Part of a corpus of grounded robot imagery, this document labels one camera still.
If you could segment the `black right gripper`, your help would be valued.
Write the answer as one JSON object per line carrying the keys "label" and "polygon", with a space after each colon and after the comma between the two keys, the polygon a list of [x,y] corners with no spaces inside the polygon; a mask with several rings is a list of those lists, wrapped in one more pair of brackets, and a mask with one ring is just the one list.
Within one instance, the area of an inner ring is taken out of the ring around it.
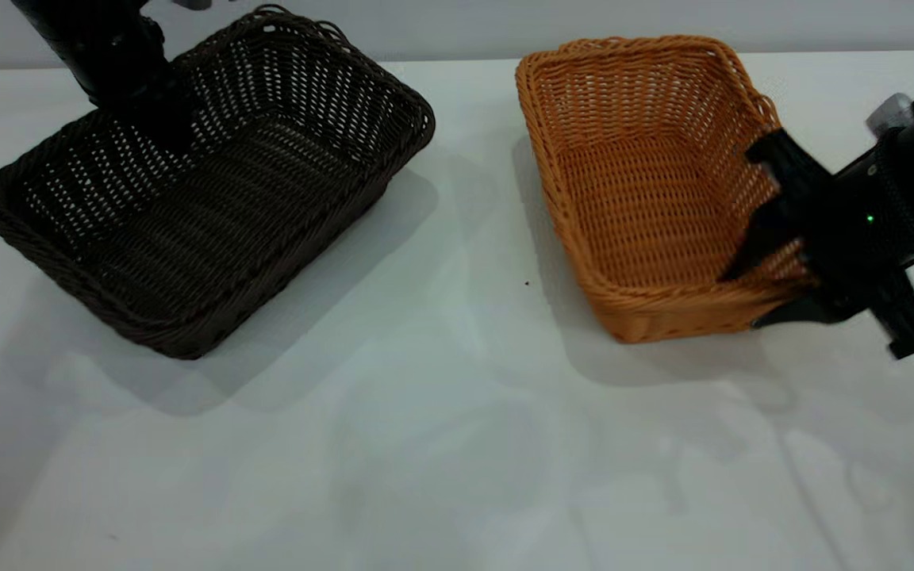
{"label": "black right gripper", "polygon": [[889,188],[888,166],[868,151],[833,174],[782,129],[755,141],[746,158],[778,191],[748,217],[746,235],[717,281],[737,281],[789,246],[815,279],[806,292],[755,318],[751,329],[831,325],[867,311],[894,358],[914,354],[914,288],[906,270],[914,231],[909,210]]}

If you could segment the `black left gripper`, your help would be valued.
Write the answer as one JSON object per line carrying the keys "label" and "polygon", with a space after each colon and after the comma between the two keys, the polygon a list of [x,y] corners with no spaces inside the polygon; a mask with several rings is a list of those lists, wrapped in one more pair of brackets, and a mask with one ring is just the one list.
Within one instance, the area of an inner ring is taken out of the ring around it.
{"label": "black left gripper", "polygon": [[152,142],[186,153],[194,141],[191,91],[175,79],[162,29],[145,1],[14,1],[98,107],[120,109]]}

